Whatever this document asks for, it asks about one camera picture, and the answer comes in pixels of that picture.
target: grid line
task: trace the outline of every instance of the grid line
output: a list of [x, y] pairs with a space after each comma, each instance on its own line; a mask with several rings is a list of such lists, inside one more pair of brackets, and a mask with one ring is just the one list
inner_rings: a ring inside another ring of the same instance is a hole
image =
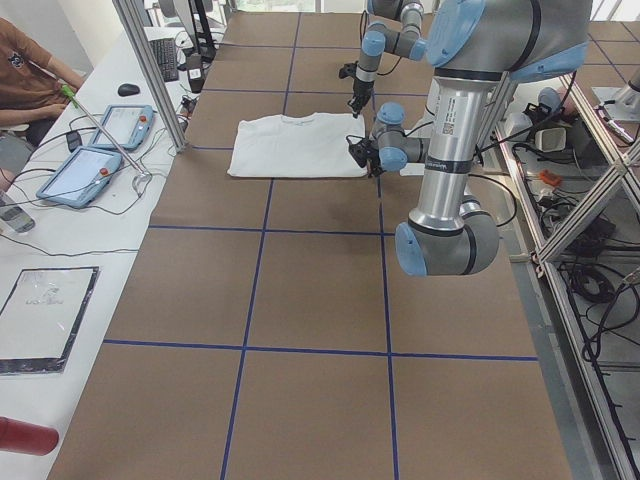
[[227, 345], [208, 343], [159, 342], [144, 340], [121, 340], [107, 338], [103, 343], [108, 345], [125, 345], [132, 347], [179, 348], [200, 350], [232, 350], [236, 352], [263, 353], [301, 353], [308, 355], [335, 355], [356, 357], [392, 357], [392, 358], [424, 358], [432, 360], [470, 360], [493, 362], [525, 362], [536, 363], [538, 357], [518, 355], [469, 355], [463, 353], [412, 353], [412, 352], [377, 352], [368, 350], [339, 350], [327, 348], [266, 347], [260, 345]]
[[387, 254], [385, 249], [384, 215], [382, 211], [382, 181], [376, 179], [378, 190], [378, 220], [380, 222], [380, 260], [382, 264], [382, 292], [384, 296], [384, 321], [387, 334], [387, 374], [389, 377], [389, 413], [391, 415], [391, 451], [393, 455], [393, 478], [400, 480], [400, 461], [398, 458], [398, 424], [396, 421], [396, 395], [393, 380], [393, 342], [391, 338], [391, 314], [389, 309], [389, 281], [387, 275]]
[[[215, 227], [215, 226], [192, 226], [192, 225], [161, 225], [153, 224], [148, 228], [156, 230], [210, 230], [213, 232], [248, 232], [256, 233], [262, 232], [261, 228], [249, 228], [249, 227]], [[296, 235], [351, 235], [360, 237], [377, 237], [380, 232], [342, 232], [338, 230], [294, 230], [294, 229], [280, 229], [280, 228], [266, 228], [266, 233], [291, 233]], [[385, 237], [394, 237], [394, 233], [383, 233]]]
[[622, 75], [622, 72], [618, 70], [617, 65], [613, 63], [613, 61], [611, 61], [611, 58], [609, 57], [609, 55], [607, 55], [607, 52], [605, 52], [604, 48], [600, 46], [600, 42], [598, 40], [594, 40], [594, 43], [597, 45], [598, 49], [602, 52], [602, 54], [604, 55], [604, 58], [607, 59], [607, 61], [609, 62], [609, 65], [613, 67], [613, 69], [616, 71], [618, 76], [624, 81], [624, 75]]
[[[293, 73], [293, 61], [296, 55], [296, 45], [298, 43], [298, 35], [300, 33], [300, 20], [302, 18], [302, 14], [298, 13], [298, 22], [296, 25], [296, 35], [293, 41], [293, 52], [291, 54], [291, 66], [289, 67], [289, 78], [287, 81], [287, 93], [285, 93], [285, 97], [284, 97], [284, 105], [282, 106], [282, 113], [284, 114], [287, 110], [287, 98], [289, 96], [289, 87], [291, 85], [291, 75]], [[247, 345], [249, 343], [249, 332], [251, 330], [251, 319], [253, 316], [253, 307], [255, 305], [255, 298], [256, 298], [256, 291], [258, 288], [258, 280], [259, 280], [259, 276], [260, 276], [260, 266], [261, 266], [261, 262], [262, 262], [262, 254], [264, 251], [264, 242], [267, 236], [267, 225], [269, 222], [269, 210], [271, 208], [271, 198], [273, 195], [273, 187], [274, 187], [275, 181], [272, 178], [270, 183], [269, 183], [269, 195], [267, 196], [267, 205], [265, 207], [265, 212], [264, 212], [264, 221], [262, 223], [262, 234], [260, 235], [260, 247], [258, 250], [258, 259], [256, 261], [256, 271], [255, 271], [255, 275], [253, 277], [253, 288], [251, 291], [251, 300], [249, 302], [249, 310], [247, 312], [247, 323], [245, 326], [245, 332], [244, 332], [244, 339], [242, 342], [242, 353], [240, 354], [240, 363], [238, 365], [238, 376], [236, 379], [236, 386], [235, 386], [235, 391], [233, 394], [233, 405], [231, 407], [231, 415], [229, 417], [229, 428], [227, 430], [227, 440], [225, 442], [225, 448], [224, 448], [224, 456], [223, 456], [223, 460], [222, 460], [222, 468], [220, 469], [220, 480], [225, 480], [226, 475], [227, 475], [227, 467], [229, 465], [229, 456], [231, 453], [231, 442], [233, 440], [233, 428], [234, 428], [234, 424], [235, 424], [235, 417], [236, 417], [236, 413], [238, 410], [238, 401], [240, 398], [240, 387], [242, 384], [242, 373], [244, 370], [244, 362], [246, 359], [246, 354], [247, 354]]]
[[630, 29], [629, 27], [627, 27], [627, 24], [626, 24], [626, 23], [624, 23], [624, 22], [620, 22], [620, 23], [622, 23], [622, 26], [624, 27], [624, 29], [625, 29], [627, 32], [629, 32], [629, 34], [630, 34], [633, 38], [635, 38], [636, 42], [640, 43], [640, 38], [636, 37], [635, 33], [633, 33], [633, 32], [631, 31], [631, 29]]

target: tablet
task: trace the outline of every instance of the tablet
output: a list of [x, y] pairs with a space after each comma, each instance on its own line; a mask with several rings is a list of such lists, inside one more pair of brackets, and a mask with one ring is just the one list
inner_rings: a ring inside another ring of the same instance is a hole
[[[100, 124], [125, 150], [135, 150], [147, 138], [153, 122], [151, 105], [109, 105]], [[111, 141], [100, 131], [91, 137], [89, 145], [115, 150]]]
[[81, 208], [107, 186], [118, 171], [118, 152], [79, 147], [36, 192], [36, 197], [53, 203]]

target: brown shirt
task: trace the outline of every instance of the brown shirt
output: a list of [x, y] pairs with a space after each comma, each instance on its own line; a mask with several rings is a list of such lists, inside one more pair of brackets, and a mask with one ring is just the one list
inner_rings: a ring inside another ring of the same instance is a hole
[[67, 103], [60, 83], [41, 70], [50, 59], [49, 52], [0, 18], [0, 109], [31, 110]]

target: red bottle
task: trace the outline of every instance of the red bottle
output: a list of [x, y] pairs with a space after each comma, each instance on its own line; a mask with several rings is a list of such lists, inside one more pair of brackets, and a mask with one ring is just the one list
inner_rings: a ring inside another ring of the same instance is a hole
[[0, 450], [46, 455], [56, 448], [59, 438], [53, 428], [0, 417]]

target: wire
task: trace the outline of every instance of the wire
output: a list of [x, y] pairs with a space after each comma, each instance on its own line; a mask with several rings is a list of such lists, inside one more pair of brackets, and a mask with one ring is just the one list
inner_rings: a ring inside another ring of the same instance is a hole
[[427, 127], [427, 126], [432, 125], [432, 124], [433, 124], [433, 122], [426, 122], [426, 123], [423, 123], [422, 125], [418, 125], [416, 128], [414, 128], [413, 130], [409, 131], [409, 133], [405, 133], [405, 134], [404, 134], [404, 136], [405, 136], [405, 137], [410, 137], [410, 136], [411, 136], [411, 134], [413, 134], [413, 133], [417, 132], [417, 131], [418, 131], [418, 130], [420, 130], [422, 127]]
[[482, 179], [487, 180], [489, 182], [495, 183], [496, 185], [499, 185], [500, 188], [502, 188], [503, 190], [506, 190], [507, 193], [509, 194], [509, 196], [511, 197], [511, 200], [513, 201], [513, 213], [511, 214], [511, 216], [507, 220], [505, 220], [502, 223], [497, 224], [496, 227], [498, 227], [498, 228], [504, 227], [505, 225], [511, 223], [516, 218], [516, 216], [518, 216], [518, 199], [517, 199], [515, 193], [513, 193], [513, 191], [509, 187], [507, 187], [505, 184], [503, 184], [501, 182], [498, 182], [497, 180], [495, 180], [493, 178], [486, 177], [484, 175], [477, 175], [475, 173], [470, 173], [469, 176], [470, 177], [475, 177], [475, 178], [482, 178]]
[[[94, 117], [101, 117], [101, 116], [104, 115], [104, 113], [92, 113], [91, 115], [94, 116]], [[82, 115], [80, 117], [72, 118], [71, 120], [69, 120], [69, 130], [71, 130], [71, 131], [73, 130], [73, 128], [71, 127], [71, 125], [73, 125], [73, 122], [75, 122], [77, 120], [81, 120], [83, 118], [87, 118], [87, 117], [88, 117], [88, 115]]]
[[514, 138], [519, 137], [523, 133], [527, 133], [527, 132], [533, 130], [534, 128], [538, 128], [540, 125], [544, 124], [545, 122], [548, 122], [553, 117], [558, 115], [561, 112], [562, 107], [564, 106], [564, 102], [566, 102], [567, 98], [569, 98], [569, 95], [571, 94], [571, 90], [573, 90], [573, 86], [575, 85], [577, 74], [578, 74], [578, 72], [575, 71], [571, 75], [571, 81], [569, 82], [569, 87], [567, 88], [567, 92], [564, 94], [564, 97], [562, 97], [562, 100], [560, 101], [560, 105], [558, 106], [558, 108], [556, 108], [554, 111], [552, 111], [549, 115], [547, 115], [544, 119], [540, 120], [538, 123], [535, 123], [535, 124], [531, 125], [530, 127], [527, 127], [527, 128], [525, 128], [523, 130], [520, 130], [519, 132], [516, 132], [516, 133], [514, 133], [512, 135], [509, 135], [508, 137], [505, 137], [502, 140], [498, 140], [497, 142], [494, 142], [494, 143], [492, 143], [491, 145], [489, 145], [487, 147], [481, 148], [480, 152], [484, 153], [487, 150], [491, 150], [492, 148], [495, 148], [495, 147], [497, 147], [498, 145], [500, 145], [502, 143], [508, 142], [509, 140], [513, 140]]
[[[586, 336], [585, 334], [585, 343], [581, 351], [581, 356], [583, 360], [589, 363], [595, 363], [597, 359], [600, 357], [600, 354], [602, 352], [602, 335], [604, 333], [611, 332], [611, 333], [614, 333], [615, 335], [618, 335], [624, 338], [625, 340], [631, 343], [640, 345], [640, 343], [636, 342], [635, 340], [625, 337], [624, 335], [621, 335], [617, 332], [614, 332], [614, 330], [619, 330], [623, 327], [626, 327], [638, 319], [638, 316], [640, 315], [640, 293], [638, 292], [635, 285], [627, 285], [625, 283], [620, 283], [620, 285], [617, 287], [617, 289], [613, 293], [612, 299], [607, 303], [607, 306], [605, 307], [605, 311], [602, 314], [602, 317], [600, 317], [600, 321], [595, 322], [589, 317], [589, 313], [594, 307], [597, 306], [597, 304], [591, 305], [589, 308], [587, 308], [584, 314], [581, 314], [577, 310], [577, 305], [575, 305], [575, 299], [573, 298], [574, 288], [572, 285], [574, 285], [574, 283], [579, 283], [574, 279], [576, 278], [577, 275], [580, 274], [580, 272], [582, 271], [582, 268], [584, 267], [591, 267], [591, 268], [606, 270], [620, 278], [624, 278], [624, 274], [622, 274], [620, 271], [612, 267], [603, 265], [601, 263], [579, 263], [577, 261], [577, 257], [576, 257], [576, 261], [573, 262], [571, 269], [567, 268], [567, 264], [565, 262], [561, 263], [558, 267], [558, 271], [564, 272], [568, 277], [568, 278], [565, 278], [564, 275], [562, 276], [565, 282], [565, 285], [567, 286], [567, 292], [570, 294], [570, 298], [571, 298], [570, 303], [572, 303], [572, 308], [573, 306], [575, 306], [574, 313], [576, 314], [576, 317], [578, 317], [578, 320], [585, 318], [590, 323], [593, 323], [594, 325], [598, 326], [598, 330], [593, 335]], [[613, 308], [617, 304], [620, 296], [627, 291], [631, 291], [633, 293], [633, 297], [635, 300], [634, 312], [629, 316], [628, 319], [623, 320], [615, 325], [607, 326], [607, 321], [609, 320], [609, 317], [611, 315], [611, 312], [613, 311]], [[592, 344], [595, 344], [595, 350], [591, 348]]]
[[46, 144], [53, 142], [54, 140], [57, 140], [58, 138], [61, 137], [65, 137], [67, 134], [71, 133], [71, 132], [80, 132], [83, 130], [95, 130], [96, 127], [82, 127], [82, 128], [76, 128], [74, 130], [69, 130], [68, 132], [64, 132], [64, 133], [60, 133], [58, 135], [55, 135], [53, 137], [51, 137], [50, 139], [48, 139], [45, 142], [42, 142], [40, 145], [38, 145], [36, 148], [34, 148], [32, 150], [32, 152], [29, 154], [29, 157], [27, 158], [27, 162], [31, 161], [31, 158], [33, 157], [33, 154], [36, 153], [38, 150], [40, 150], [42, 147], [44, 147]]
[[13, 177], [12, 181], [15, 182], [19, 177], [21, 177], [25, 173], [31, 173], [31, 172], [50, 172], [50, 173], [55, 173], [55, 170], [53, 168], [32, 168], [30, 170], [23, 170], [18, 175]]
[[6, 240], [9, 240], [10, 242], [17, 243], [18, 245], [24, 245], [25, 247], [29, 247], [29, 248], [32, 248], [33, 250], [37, 250], [41, 253], [44, 253], [48, 257], [73, 258], [73, 257], [81, 257], [82, 255], [94, 255], [94, 254], [104, 254], [104, 253], [135, 253], [138, 251], [137, 249], [132, 249], [132, 248], [117, 248], [115, 250], [90, 250], [88, 252], [80, 252], [80, 253], [50, 253], [40, 247], [36, 247], [34, 245], [31, 245], [25, 242], [19, 242], [18, 240], [14, 240], [13, 238], [7, 237], [4, 233], [0, 233], [0, 237]]
[[398, 57], [398, 61], [396, 62], [396, 64], [393, 67], [391, 67], [391, 70], [389, 70], [388, 72], [385, 72], [385, 73], [378, 73], [378, 76], [379, 77], [385, 77], [387, 75], [391, 75], [393, 73], [393, 71], [396, 69], [396, 67], [398, 65], [400, 65], [400, 61], [401, 60], [402, 60], [402, 57]]
[[[153, 138], [152, 138], [152, 140], [151, 140], [151, 144], [149, 145], [149, 147], [147, 148], [147, 150], [145, 150], [145, 151], [144, 151], [144, 152], [143, 152], [143, 153], [142, 153], [142, 154], [141, 154], [141, 155], [136, 159], [136, 161], [141, 162], [141, 161], [142, 161], [142, 159], [143, 159], [146, 155], [148, 155], [148, 154], [151, 152], [151, 150], [152, 150], [153, 148], [155, 148], [155, 146], [160, 142], [160, 139], [161, 139], [161, 137], [162, 137], [162, 134], [163, 134], [163, 133], [165, 133], [166, 131], [167, 131], [167, 128], [166, 128], [166, 127], [163, 127], [163, 128], [161, 128], [160, 130], [158, 130], [158, 131], [154, 134], [154, 136], [153, 136]], [[115, 175], [116, 173], [121, 172], [122, 170], [124, 170], [124, 169], [126, 169], [126, 168], [131, 168], [131, 166], [130, 166], [130, 165], [124, 165], [124, 166], [122, 166], [122, 167], [118, 168], [117, 170], [115, 170], [114, 172], [112, 172], [112, 173], [109, 173], [109, 174], [105, 175], [103, 178], [109, 178], [109, 177], [112, 177], [112, 176], [113, 176], [113, 175]], [[41, 197], [41, 198], [39, 198], [39, 200], [48, 200], [48, 199], [50, 199], [50, 198], [55, 198], [55, 197], [62, 196], [62, 195], [68, 195], [68, 194], [70, 194], [70, 193], [81, 192], [81, 191], [83, 191], [84, 189], [86, 189], [87, 187], [90, 187], [91, 185], [93, 185], [93, 182], [91, 182], [91, 183], [89, 183], [89, 184], [87, 184], [87, 185], [84, 185], [84, 186], [82, 186], [82, 187], [80, 187], [80, 188], [77, 188], [77, 189], [75, 189], [75, 190], [71, 190], [71, 191], [68, 191], [68, 192], [62, 192], [62, 193], [56, 193], [55, 195], [49, 195], [49, 196], [46, 196], [46, 197]], [[52, 207], [56, 207], [56, 206], [57, 206], [57, 205], [39, 205], [39, 204], [35, 203], [35, 201], [34, 201], [34, 200], [31, 200], [31, 199], [29, 198], [29, 196], [27, 195], [27, 193], [26, 193], [26, 192], [25, 192], [25, 191], [24, 191], [24, 190], [23, 190], [19, 185], [15, 185], [15, 184], [14, 184], [14, 187], [16, 187], [18, 190], [20, 190], [20, 192], [21, 192], [21, 193], [24, 195], [24, 197], [26, 198], [26, 201], [23, 201], [23, 202], [14, 202], [14, 203], [12, 203], [12, 204], [7, 204], [7, 206], [12, 206], [12, 205], [25, 205], [25, 204], [27, 204], [27, 203], [28, 203], [28, 204], [31, 204], [31, 205], [33, 205], [33, 206], [35, 206], [35, 207], [39, 207], [39, 208], [52, 208]], [[144, 190], [143, 190], [142, 192], [138, 193], [138, 197], [136, 198], [136, 200], [135, 200], [131, 205], [129, 205], [129, 207], [127, 207], [127, 208], [126, 208], [124, 211], [122, 211], [122, 212], [112, 212], [112, 211], [110, 211], [110, 210], [107, 210], [107, 209], [105, 209], [105, 208], [103, 208], [103, 207], [98, 207], [98, 206], [96, 206], [96, 205], [86, 205], [86, 206], [84, 206], [84, 207], [76, 208], [76, 210], [82, 210], [82, 209], [85, 209], [85, 208], [97, 208], [97, 209], [99, 209], [99, 210], [105, 211], [105, 212], [110, 213], [110, 214], [113, 214], [113, 215], [122, 215], [123, 213], [127, 212], [127, 211], [128, 211], [128, 210], [129, 210], [129, 209], [130, 209], [130, 208], [131, 208], [131, 207], [132, 207], [132, 206], [133, 206], [133, 205], [134, 205], [134, 204], [135, 204], [135, 203], [136, 203], [136, 202], [137, 202], [141, 197], [142, 197], [142, 195], [143, 195], [143, 194], [144, 194], [144, 192], [146, 191], [146, 188], [147, 188], [147, 187], [146, 187], [146, 185], [145, 185]]]

